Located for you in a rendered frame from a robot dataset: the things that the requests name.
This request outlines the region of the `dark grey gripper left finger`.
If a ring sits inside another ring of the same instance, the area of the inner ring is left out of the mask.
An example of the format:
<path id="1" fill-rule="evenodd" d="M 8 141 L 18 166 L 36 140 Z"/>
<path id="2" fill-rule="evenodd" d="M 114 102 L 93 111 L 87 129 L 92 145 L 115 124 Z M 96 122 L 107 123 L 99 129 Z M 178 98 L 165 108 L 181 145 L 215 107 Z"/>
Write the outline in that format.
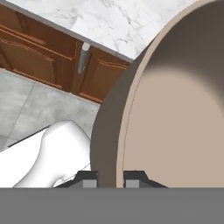
<path id="1" fill-rule="evenodd" d="M 63 184 L 57 185 L 57 188 L 96 188 L 97 186 L 97 171 L 78 171 L 74 179 L 71 179 Z"/>

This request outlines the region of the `beige pot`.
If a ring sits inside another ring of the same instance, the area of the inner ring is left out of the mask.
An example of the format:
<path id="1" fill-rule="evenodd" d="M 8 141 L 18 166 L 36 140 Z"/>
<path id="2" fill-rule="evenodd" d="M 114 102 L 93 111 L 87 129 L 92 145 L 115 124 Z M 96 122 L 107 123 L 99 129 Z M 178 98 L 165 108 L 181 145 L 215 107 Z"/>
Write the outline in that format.
<path id="1" fill-rule="evenodd" d="M 224 0 L 175 16 L 103 100 L 91 136 L 101 187 L 143 171 L 167 187 L 224 187 Z"/>

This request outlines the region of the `brown wooden cupboard door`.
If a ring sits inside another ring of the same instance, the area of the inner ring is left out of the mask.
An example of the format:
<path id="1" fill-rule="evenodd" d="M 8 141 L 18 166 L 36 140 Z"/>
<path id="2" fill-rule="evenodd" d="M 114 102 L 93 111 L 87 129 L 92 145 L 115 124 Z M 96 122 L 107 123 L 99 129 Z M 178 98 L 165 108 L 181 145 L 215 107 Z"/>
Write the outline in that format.
<path id="1" fill-rule="evenodd" d="M 84 72 L 74 74 L 71 92 L 101 103 L 129 65 L 129 62 L 91 46 Z"/>
<path id="2" fill-rule="evenodd" d="M 0 67 L 69 92 L 79 41 L 0 2 Z"/>

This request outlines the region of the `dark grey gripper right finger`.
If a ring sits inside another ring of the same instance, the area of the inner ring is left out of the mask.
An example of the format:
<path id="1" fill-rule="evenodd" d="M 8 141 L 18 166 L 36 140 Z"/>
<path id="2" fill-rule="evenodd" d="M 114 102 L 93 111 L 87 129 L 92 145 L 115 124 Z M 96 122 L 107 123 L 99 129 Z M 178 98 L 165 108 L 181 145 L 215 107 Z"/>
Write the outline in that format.
<path id="1" fill-rule="evenodd" d="M 145 171 L 124 171 L 123 186 L 125 188 L 165 188 L 165 185 L 149 179 Z"/>

